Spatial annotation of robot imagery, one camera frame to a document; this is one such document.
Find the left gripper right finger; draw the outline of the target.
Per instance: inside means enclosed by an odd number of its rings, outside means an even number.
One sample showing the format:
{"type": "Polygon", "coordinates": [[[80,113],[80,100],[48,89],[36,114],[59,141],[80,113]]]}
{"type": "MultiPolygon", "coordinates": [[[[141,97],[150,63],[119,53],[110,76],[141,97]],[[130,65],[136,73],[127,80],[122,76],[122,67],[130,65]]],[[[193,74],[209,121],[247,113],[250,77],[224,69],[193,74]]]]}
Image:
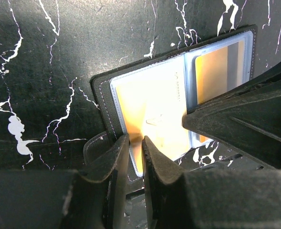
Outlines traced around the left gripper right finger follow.
{"type": "Polygon", "coordinates": [[[281,229],[281,170],[188,171],[142,141],[150,229],[281,229]]]}

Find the gold credit card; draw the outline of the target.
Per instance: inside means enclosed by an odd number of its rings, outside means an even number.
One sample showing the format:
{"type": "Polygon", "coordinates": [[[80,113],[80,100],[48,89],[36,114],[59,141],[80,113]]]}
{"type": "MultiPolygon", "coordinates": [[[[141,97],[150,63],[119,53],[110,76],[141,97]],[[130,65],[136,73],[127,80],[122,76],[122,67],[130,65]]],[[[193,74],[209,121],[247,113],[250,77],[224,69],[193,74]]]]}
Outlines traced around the gold credit card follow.
{"type": "Polygon", "coordinates": [[[139,172],[142,172],[141,142],[145,136],[171,160],[189,150],[189,132],[181,124],[182,116],[186,114],[183,73],[155,77],[141,74],[114,81],[112,86],[139,172]]]}
{"type": "Polygon", "coordinates": [[[201,104],[243,83],[245,42],[196,57],[197,103],[201,104]]]}

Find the black card holder wallet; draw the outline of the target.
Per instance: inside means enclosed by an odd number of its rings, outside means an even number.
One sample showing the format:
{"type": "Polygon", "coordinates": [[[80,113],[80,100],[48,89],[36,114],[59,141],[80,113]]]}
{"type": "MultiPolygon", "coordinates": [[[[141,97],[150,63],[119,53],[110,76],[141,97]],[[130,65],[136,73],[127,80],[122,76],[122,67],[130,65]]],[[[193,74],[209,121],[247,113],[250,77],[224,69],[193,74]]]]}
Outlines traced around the black card holder wallet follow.
{"type": "MultiPolygon", "coordinates": [[[[197,85],[195,73],[195,59],[198,56],[207,54],[213,50],[229,46],[239,41],[245,42],[243,83],[253,78],[254,51],[257,40],[257,26],[250,25],[241,27],[235,31],[222,34],[220,36],[190,45],[184,48],[163,53],[150,60],[142,60],[122,66],[120,68],[98,74],[91,80],[91,86],[97,99],[103,121],[106,126],[106,135],[111,141],[117,141],[121,135],[128,135],[125,129],[122,113],[119,111],[118,98],[112,83],[114,81],[132,77],[155,77],[166,73],[179,72],[184,74],[184,85],[186,95],[186,113],[199,105],[197,103],[197,85]]],[[[203,135],[189,131],[190,149],[199,149],[202,146],[218,148],[218,144],[203,135]]],[[[186,154],[182,154],[178,159],[181,161],[186,154]]],[[[128,161],[128,182],[134,183],[141,180],[143,171],[136,169],[132,157],[132,147],[129,144],[128,161]]]]}

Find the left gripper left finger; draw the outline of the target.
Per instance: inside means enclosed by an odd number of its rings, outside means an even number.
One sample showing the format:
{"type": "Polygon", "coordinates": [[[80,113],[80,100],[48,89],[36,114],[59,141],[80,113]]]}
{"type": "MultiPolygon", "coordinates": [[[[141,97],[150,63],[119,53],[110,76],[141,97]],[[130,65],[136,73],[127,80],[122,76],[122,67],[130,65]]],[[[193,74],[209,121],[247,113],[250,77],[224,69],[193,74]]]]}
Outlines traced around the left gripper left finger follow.
{"type": "Polygon", "coordinates": [[[85,145],[78,170],[0,170],[0,229],[121,229],[129,137],[85,145]]]}

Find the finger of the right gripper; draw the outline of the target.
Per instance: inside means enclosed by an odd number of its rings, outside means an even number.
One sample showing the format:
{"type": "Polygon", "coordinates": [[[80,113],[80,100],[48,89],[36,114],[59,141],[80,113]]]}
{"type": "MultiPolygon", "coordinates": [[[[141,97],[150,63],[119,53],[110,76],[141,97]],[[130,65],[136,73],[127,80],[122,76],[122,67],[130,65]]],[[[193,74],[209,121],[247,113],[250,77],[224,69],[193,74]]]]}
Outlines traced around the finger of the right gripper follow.
{"type": "Polygon", "coordinates": [[[182,124],[266,167],[281,169],[281,62],[191,109],[182,124]]]}

